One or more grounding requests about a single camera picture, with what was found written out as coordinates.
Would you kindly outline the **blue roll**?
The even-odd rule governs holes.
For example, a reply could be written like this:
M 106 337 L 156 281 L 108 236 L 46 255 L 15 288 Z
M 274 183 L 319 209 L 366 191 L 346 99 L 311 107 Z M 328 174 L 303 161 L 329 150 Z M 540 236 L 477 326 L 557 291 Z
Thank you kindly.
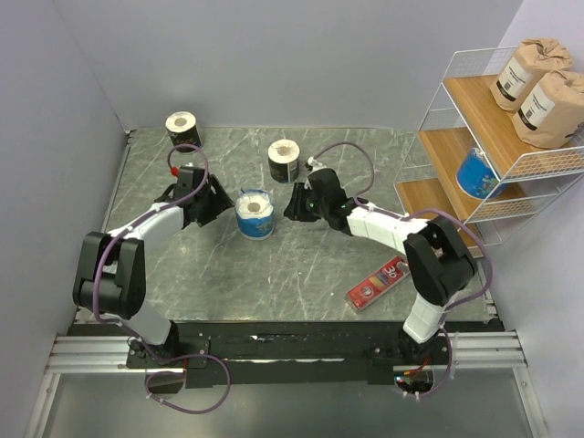
M 235 201 L 235 217 L 240 233 L 251 240 L 267 239 L 274 231 L 274 204 L 270 193 L 241 189 Z
M 497 197 L 507 187 L 495 176 L 485 154 L 477 147 L 471 148 L 462 161 L 456 181 L 467 195 L 480 200 Z

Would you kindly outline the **brown paper roll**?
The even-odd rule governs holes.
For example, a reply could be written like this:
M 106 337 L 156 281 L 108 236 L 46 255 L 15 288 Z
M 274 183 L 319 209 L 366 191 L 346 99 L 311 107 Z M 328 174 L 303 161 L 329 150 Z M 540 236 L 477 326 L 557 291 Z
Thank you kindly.
M 524 39 L 490 86 L 490 91 L 501 110 L 516 112 L 545 74 L 568 70 L 573 64 L 568 49 L 557 39 Z
M 583 124 L 583 74 L 548 72 L 511 120 L 521 141 L 540 149 L 563 147 Z

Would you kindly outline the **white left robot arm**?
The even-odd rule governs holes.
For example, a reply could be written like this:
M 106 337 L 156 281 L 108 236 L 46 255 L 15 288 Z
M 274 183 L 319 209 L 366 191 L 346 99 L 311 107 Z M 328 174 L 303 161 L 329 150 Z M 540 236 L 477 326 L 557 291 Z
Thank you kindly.
M 181 355 L 179 330 L 146 299 L 146 254 L 190 224 L 203 227 L 232 208 L 215 175 L 192 164 L 174 168 L 176 182 L 150 208 L 107 233 L 82 242 L 72 299 L 99 322 L 113 323 L 144 346 L 159 366 Z

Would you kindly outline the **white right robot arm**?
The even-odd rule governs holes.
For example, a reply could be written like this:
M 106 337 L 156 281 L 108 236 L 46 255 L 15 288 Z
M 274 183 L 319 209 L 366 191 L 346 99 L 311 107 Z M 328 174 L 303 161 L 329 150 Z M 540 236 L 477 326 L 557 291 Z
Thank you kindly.
M 417 296 L 402 326 L 408 336 L 399 341 L 399 352 L 412 364 L 430 354 L 430 339 L 447 304 L 477 272 L 475 259 L 448 218 L 412 218 L 348 197 L 338 175 L 328 167 L 293 185 L 284 216 L 298 222 L 323 219 L 334 230 L 386 245 L 405 257 Z

